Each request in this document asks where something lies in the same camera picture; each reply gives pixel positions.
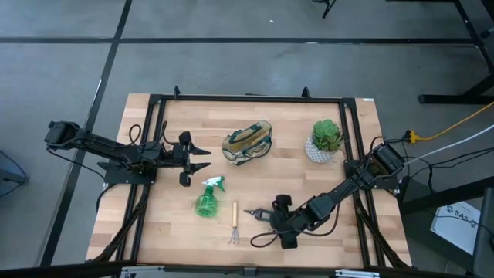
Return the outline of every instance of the yellow cable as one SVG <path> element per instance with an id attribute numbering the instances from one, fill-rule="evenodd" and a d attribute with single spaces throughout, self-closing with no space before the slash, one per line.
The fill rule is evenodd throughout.
<path id="1" fill-rule="evenodd" d="M 426 137 L 426 138 L 422 138 L 420 136 L 418 136 L 414 131 L 411 131 L 410 133 L 410 142 L 412 144 L 414 144 L 416 141 L 430 141 L 430 140 L 434 140 L 435 138 L 445 134 L 446 132 L 452 130 L 453 128 L 457 127 L 458 125 L 466 122 L 467 120 L 470 120 L 472 119 L 473 117 L 477 116 L 478 114 L 480 114 L 482 111 L 486 110 L 487 108 L 491 107 L 492 105 L 494 105 L 494 101 L 487 104 L 486 106 L 484 106 L 482 109 L 478 110 L 477 112 L 473 113 L 472 115 L 466 117 L 465 119 L 463 120 L 460 120 L 458 123 L 456 124 L 453 124 L 452 126 L 446 128 L 445 130 L 439 132 L 438 134 L 432 136 L 432 137 Z"/>

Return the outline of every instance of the potted plant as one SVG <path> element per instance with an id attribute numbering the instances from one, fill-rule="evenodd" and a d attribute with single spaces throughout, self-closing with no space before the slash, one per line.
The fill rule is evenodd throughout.
<path id="1" fill-rule="evenodd" d="M 312 134 L 307 138 L 307 157 L 314 162 L 326 163 L 340 150 L 343 136 L 332 120 L 319 120 L 314 124 Z"/>

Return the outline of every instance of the green spray bottle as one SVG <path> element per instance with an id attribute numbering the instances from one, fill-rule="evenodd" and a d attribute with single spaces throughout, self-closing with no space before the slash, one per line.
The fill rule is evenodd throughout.
<path id="1" fill-rule="evenodd" d="M 206 185 L 206 190 L 203 195 L 199 196 L 195 203 L 195 213 L 197 215 L 207 218 L 216 216 L 216 212 L 218 211 L 218 200 L 213 195 L 213 190 L 216 185 L 224 192 L 224 180 L 225 177 L 218 176 L 202 182 L 203 185 Z"/>

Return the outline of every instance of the white plant pot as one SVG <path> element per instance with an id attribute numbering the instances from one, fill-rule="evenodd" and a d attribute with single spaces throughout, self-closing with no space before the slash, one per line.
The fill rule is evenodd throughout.
<path id="1" fill-rule="evenodd" d="M 316 147 L 316 145 L 312 142 L 312 136 L 307 138 L 306 144 L 306 155 L 307 157 L 314 162 L 317 163 L 326 163 L 331 161 L 334 157 L 336 151 L 321 151 Z"/>

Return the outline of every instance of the wooden handle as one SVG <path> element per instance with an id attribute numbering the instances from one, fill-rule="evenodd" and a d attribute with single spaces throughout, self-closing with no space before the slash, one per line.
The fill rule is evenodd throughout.
<path id="1" fill-rule="evenodd" d="M 237 202 L 233 202 L 233 220 L 232 220 L 232 227 L 236 228 L 237 227 Z"/>

